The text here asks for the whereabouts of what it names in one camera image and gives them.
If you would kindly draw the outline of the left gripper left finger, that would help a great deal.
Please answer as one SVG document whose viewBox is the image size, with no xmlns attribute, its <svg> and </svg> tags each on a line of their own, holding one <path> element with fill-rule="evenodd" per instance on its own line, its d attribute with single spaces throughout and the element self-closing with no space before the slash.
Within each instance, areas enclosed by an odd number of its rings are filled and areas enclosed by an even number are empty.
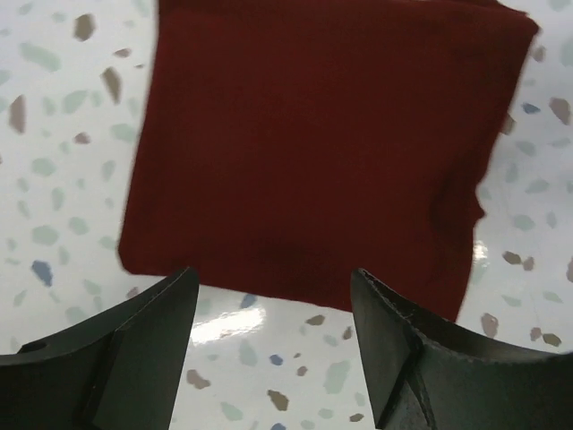
<svg viewBox="0 0 573 430">
<path fill-rule="evenodd" d="M 199 293 L 187 268 L 1 357 L 1 427 L 167 429 Z"/>
</svg>

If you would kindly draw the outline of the dark red t shirt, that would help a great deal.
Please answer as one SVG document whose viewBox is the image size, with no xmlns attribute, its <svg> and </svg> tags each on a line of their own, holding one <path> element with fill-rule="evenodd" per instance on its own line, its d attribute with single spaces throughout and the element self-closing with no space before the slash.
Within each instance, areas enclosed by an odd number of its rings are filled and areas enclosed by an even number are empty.
<svg viewBox="0 0 573 430">
<path fill-rule="evenodd" d="M 455 320 L 476 189 L 538 27 L 496 1 L 161 1 L 118 245 L 132 274 Z"/>
</svg>

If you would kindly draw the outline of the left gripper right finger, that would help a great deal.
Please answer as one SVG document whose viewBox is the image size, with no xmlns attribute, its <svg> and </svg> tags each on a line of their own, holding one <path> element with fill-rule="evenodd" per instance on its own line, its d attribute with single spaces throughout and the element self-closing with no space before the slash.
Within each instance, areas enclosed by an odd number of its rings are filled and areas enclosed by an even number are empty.
<svg viewBox="0 0 573 430">
<path fill-rule="evenodd" d="M 378 429 L 572 427 L 572 356 L 487 338 L 359 269 L 351 301 Z"/>
</svg>

